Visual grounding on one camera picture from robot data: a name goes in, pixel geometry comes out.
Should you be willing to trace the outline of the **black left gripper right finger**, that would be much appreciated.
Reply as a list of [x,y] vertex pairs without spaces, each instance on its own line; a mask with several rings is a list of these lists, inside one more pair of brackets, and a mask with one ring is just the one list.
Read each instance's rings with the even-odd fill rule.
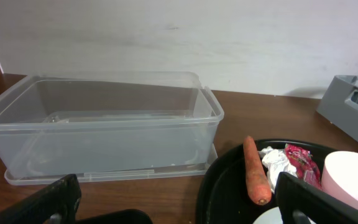
[[281,172],[275,188],[282,221],[358,224],[358,210],[310,184]]

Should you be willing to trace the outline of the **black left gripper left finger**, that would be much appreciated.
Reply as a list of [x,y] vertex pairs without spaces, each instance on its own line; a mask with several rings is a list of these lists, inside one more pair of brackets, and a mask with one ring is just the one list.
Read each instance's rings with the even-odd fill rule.
[[62,223],[74,223],[81,200],[75,174],[68,174],[0,212],[0,223],[44,223],[58,215]]

